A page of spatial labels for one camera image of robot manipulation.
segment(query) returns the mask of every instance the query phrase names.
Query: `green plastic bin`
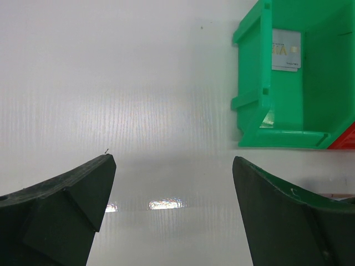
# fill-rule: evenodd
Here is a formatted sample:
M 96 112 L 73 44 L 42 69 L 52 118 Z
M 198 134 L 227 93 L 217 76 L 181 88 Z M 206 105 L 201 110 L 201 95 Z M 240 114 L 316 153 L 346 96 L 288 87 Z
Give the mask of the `green plastic bin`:
M 355 121 L 354 0 L 259 0 L 242 20 L 239 146 L 326 149 Z M 301 32 L 302 67 L 272 70 L 272 29 Z

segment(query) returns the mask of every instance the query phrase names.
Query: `white surface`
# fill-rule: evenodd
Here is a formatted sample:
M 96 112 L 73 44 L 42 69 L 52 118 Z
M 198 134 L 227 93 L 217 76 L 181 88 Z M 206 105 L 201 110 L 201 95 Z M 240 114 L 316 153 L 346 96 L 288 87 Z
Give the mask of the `white surface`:
M 247 0 L 0 2 L 0 195 L 107 148 L 118 165 L 88 265 L 252 265 L 235 155 L 305 188 L 353 193 L 350 152 L 235 150 Z M 186 207 L 148 210 L 178 198 Z

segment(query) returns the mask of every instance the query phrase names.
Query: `green storage bin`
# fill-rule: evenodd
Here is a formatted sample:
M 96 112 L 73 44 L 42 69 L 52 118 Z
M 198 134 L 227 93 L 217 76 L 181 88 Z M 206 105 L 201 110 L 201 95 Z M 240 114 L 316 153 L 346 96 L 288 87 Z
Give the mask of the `green storage bin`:
M 354 0 L 259 0 L 242 20 L 239 146 L 326 149 L 355 121 Z M 301 33 L 302 66 L 272 70 L 272 29 Z

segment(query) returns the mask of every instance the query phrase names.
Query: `white table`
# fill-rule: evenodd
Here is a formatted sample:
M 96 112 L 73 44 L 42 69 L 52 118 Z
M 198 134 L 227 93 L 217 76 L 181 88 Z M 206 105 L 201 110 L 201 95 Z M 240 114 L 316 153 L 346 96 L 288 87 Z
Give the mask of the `white table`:
M 249 266 L 234 156 L 309 190 L 355 192 L 354 153 L 236 148 L 231 37 L 254 2 L 2 1 L 0 195 L 109 148 L 117 212 L 88 265 Z M 149 209 L 167 198 L 186 207 Z

